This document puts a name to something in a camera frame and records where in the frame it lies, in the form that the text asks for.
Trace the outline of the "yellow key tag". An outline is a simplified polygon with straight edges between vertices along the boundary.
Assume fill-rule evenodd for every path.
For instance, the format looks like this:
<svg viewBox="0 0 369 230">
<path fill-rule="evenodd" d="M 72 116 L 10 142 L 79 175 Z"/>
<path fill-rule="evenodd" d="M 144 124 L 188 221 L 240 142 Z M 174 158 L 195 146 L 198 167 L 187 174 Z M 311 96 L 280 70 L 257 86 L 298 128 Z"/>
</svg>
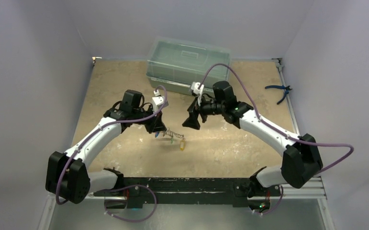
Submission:
<svg viewBox="0 0 369 230">
<path fill-rule="evenodd" d="M 186 141 L 185 140 L 181 140 L 180 141 L 180 146 L 179 146 L 180 150 L 181 151 L 184 151 L 185 150 L 185 147 L 186 147 Z"/>
</svg>

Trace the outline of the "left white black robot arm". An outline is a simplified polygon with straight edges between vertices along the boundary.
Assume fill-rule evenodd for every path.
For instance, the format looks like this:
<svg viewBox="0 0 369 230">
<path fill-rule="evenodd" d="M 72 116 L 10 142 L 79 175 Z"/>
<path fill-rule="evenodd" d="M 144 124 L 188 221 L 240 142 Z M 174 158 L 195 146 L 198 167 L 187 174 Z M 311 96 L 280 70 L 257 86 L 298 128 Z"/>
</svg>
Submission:
<svg viewBox="0 0 369 230">
<path fill-rule="evenodd" d="M 122 100 L 106 110 L 100 122 L 80 142 L 64 152 L 55 151 L 50 155 L 45 188 L 55 195 L 57 204 L 68 201 L 78 204 L 89 193 L 98 191 L 106 190 L 112 196 L 123 192 L 121 172 L 105 168 L 88 173 L 88 168 L 113 139 L 133 124 L 144 125 L 150 134 L 166 130 L 161 110 L 168 105 L 167 95 L 159 92 L 164 89 L 161 85 L 155 88 L 147 109 L 141 92 L 126 90 Z"/>
</svg>

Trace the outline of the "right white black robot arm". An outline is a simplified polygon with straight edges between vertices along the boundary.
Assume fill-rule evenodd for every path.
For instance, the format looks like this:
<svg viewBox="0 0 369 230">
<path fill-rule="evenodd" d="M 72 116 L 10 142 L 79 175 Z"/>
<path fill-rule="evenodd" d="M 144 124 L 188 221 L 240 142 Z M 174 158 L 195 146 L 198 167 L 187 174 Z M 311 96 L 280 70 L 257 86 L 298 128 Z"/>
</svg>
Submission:
<svg viewBox="0 0 369 230">
<path fill-rule="evenodd" d="M 265 120 L 253 106 L 238 101 L 227 81 L 213 85 L 214 96 L 205 94 L 203 89 L 201 83 L 192 83 L 190 90 L 195 99 L 188 107 L 189 116 L 183 127 L 199 130 L 199 117 L 206 122 L 210 115 L 221 115 L 227 123 L 255 135 L 282 157 L 280 166 L 259 169 L 249 178 L 248 185 L 240 187 L 247 197 L 265 195 L 274 185 L 288 184 L 299 189 L 323 168 L 313 136 L 299 136 L 287 130 L 278 133 L 281 127 Z"/>
</svg>

